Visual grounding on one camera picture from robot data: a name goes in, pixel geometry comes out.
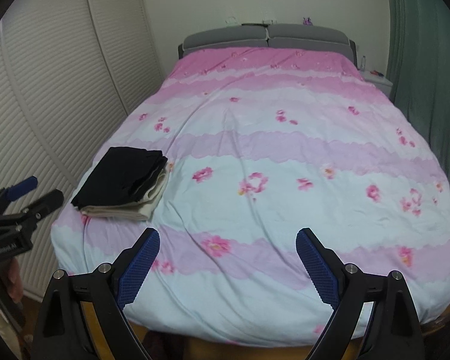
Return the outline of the person's left hand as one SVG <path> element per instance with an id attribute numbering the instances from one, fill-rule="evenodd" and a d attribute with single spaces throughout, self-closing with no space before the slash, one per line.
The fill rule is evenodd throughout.
<path id="1" fill-rule="evenodd" d="M 12 258 L 2 271 L 2 277 L 7 291 L 14 303 L 20 303 L 23 299 L 23 281 L 20 276 L 20 267 L 17 258 Z"/>

